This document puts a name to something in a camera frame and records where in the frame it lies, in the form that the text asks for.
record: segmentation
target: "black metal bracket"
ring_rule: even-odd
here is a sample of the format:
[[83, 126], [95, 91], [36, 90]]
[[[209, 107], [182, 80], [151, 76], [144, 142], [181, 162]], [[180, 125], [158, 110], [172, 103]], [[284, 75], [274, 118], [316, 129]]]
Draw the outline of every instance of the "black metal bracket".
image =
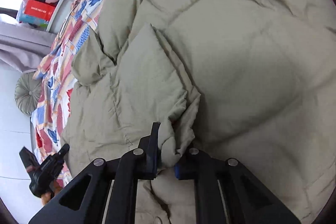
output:
[[[95, 159], [29, 224], [133, 224], [137, 182], [157, 175], [158, 129], [121, 158]], [[220, 161], [190, 147], [175, 166], [195, 182], [197, 224], [299, 224], [300, 221], [236, 159]], [[108, 201], [111, 182], [114, 180]]]
[[175, 176], [195, 181], [197, 224], [300, 224], [236, 159], [216, 160], [190, 148], [175, 165]]

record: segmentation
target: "round cushion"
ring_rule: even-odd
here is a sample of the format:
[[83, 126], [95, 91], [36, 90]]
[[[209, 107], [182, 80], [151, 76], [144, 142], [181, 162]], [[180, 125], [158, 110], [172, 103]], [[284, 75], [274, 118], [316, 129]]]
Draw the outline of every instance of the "round cushion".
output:
[[41, 96], [41, 80], [33, 79], [34, 72], [24, 73], [16, 83], [15, 101], [22, 113], [31, 115]]

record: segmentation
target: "storage box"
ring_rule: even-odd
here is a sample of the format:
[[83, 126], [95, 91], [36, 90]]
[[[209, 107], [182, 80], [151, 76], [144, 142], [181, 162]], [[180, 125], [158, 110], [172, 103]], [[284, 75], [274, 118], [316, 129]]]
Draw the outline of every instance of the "storage box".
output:
[[36, 0], [28, 0], [24, 14], [50, 21], [55, 7]]

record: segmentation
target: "patterned bedsheet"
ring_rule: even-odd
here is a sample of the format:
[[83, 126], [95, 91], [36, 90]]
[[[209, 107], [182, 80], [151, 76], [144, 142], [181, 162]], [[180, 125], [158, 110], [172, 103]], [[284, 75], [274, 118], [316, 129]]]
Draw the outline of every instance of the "patterned bedsheet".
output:
[[[42, 162], [60, 150], [60, 136], [70, 116], [70, 97], [76, 79], [71, 73], [73, 56], [97, 28], [103, 0], [75, 0], [72, 10], [56, 37], [51, 53], [42, 60], [35, 77], [43, 79], [42, 94], [31, 121], [36, 130], [35, 154]], [[64, 187], [71, 181], [66, 165], [58, 177]]]

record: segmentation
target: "red pattern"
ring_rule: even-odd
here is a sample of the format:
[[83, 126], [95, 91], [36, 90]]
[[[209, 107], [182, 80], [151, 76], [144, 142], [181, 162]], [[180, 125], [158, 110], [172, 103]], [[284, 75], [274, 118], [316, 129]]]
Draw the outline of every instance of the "red pattern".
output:
[[37, 147], [41, 148], [43, 144], [42, 144], [41, 137], [40, 135], [38, 135], [37, 131], [36, 131], [36, 142], [37, 142]]
[[98, 23], [98, 19], [99, 19], [99, 17], [100, 17], [100, 12], [99, 12], [98, 15], [96, 15], [96, 17], [93, 19], [93, 21], [96, 22], [96, 23]]
[[48, 104], [48, 105], [46, 105], [46, 107], [47, 107], [47, 109], [48, 109], [48, 122], [53, 122], [53, 119], [52, 119], [52, 117], [51, 117], [51, 113], [53, 112], [52, 110], [51, 110], [51, 105], [50, 104]]
[[61, 136], [62, 131], [63, 131], [63, 112], [62, 112], [61, 104], [59, 104], [58, 107], [57, 107], [56, 126], [57, 126], [58, 135]]
[[41, 96], [40, 96], [40, 99], [39, 99], [39, 103], [41, 102], [44, 102], [45, 98], [44, 98], [44, 89], [41, 90]]
[[73, 55], [70, 55], [69, 61], [68, 61], [67, 65], [66, 65], [65, 68], [64, 68], [63, 75], [61, 76], [61, 77], [62, 77], [61, 83], [64, 82], [64, 80], [68, 77], [68, 75], [69, 75], [70, 72], [71, 72], [71, 63], [72, 63], [72, 59], [73, 59], [73, 58], [74, 58], [74, 56], [73, 56]]
[[53, 72], [54, 75], [55, 75], [55, 72], [56, 72], [56, 70], [57, 70], [57, 66], [58, 66], [58, 62], [56, 62], [56, 63], [54, 64], [54, 68], [53, 68], [53, 70], [52, 70], [52, 72]]
[[69, 117], [70, 117], [70, 113], [71, 113], [70, 98], [71, 98], [72, 91], [73, 91], [73, 89], [70, 89], [70, 90], [67, 91], [67, 95], [69, 97], [69, 102], [68, 102]]
[[69, 36], [70, 41], [74, 39], [75, 35], [79, 32], [79, 30], [82, 28], [83, 25], [84, 25], [84, 22], [82, 20], [82, 15], [81, 15], [71, 31], [71, 34]]
[[40, 130], [40, 136], [43, 140], [43, 147], [44, 147], [44, 150], [47, 152], [47, 153], [51, 153], [52, 150], [53, 150], [53, 144], [51, 142], [51, 140], [49, 139], [49, 136], [46, 134], [46, 132], [44, 131], [44, 129], [41, 129]]
[[56, 179], [58, 185], [60, 185], [60, 187], [64, 188], [64, 183], [63, 183], [63, 179]]
[[48, 71], [48, 70], [49, 70], [49, 68], [50, 68], [50, 64], [51, 64], [52, 60], [54, 59], [54, 57], [55, 57], [54, 55], [49, 54], [47, 60], [46, 60], [45, 63], [42, 65], [42, 69], [43, 69], [44, 71]]

